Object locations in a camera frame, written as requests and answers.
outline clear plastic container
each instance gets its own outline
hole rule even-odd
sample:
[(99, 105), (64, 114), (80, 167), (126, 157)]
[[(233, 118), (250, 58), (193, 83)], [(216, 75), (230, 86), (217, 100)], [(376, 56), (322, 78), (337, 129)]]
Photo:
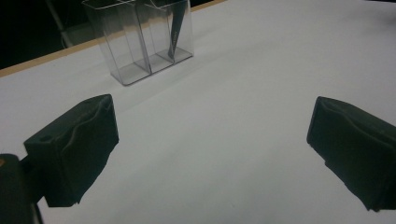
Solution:
[(123, 85), (193, 55), (189, 0), (86, 0), (82, 4), (111, 75)]

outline plastic compartment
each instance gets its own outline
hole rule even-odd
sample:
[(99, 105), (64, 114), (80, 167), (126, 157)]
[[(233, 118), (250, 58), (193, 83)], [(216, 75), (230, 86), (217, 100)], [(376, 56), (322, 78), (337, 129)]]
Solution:
[(123, 85), (193, 55), (189, 0), (86, 0), (82, 4), (111, 75)]

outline transparent plastic box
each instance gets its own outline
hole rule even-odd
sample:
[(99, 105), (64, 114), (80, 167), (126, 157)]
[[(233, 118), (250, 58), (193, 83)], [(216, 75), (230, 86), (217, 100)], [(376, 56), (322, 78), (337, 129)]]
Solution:
[(189, 0), (86, 0), (111, 75), (122, 85), (193, 55)]

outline white tabletop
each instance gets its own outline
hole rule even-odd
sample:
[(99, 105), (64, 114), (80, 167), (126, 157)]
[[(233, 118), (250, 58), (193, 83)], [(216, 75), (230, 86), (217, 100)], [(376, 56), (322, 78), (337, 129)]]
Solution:
[(93, 47), (0, 78), (0, 152), (111, 93), (120, 143), (46, 223), (394, 223), (305, 141), (316, 98), (396, 124), (396, 4), (228, 0), (192, 13), (195, 55), (123, 87)]

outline dark background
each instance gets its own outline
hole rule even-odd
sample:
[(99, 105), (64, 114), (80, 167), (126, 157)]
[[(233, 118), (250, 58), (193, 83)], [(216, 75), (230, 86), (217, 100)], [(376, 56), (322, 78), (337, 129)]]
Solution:
[[(87, 22), (82, 0), (51, 0), (65, 28)], [(211, 0), (191, 0), (195, 7)], [(64, 49), (45, 0), (0, 1), (0, 69)]]

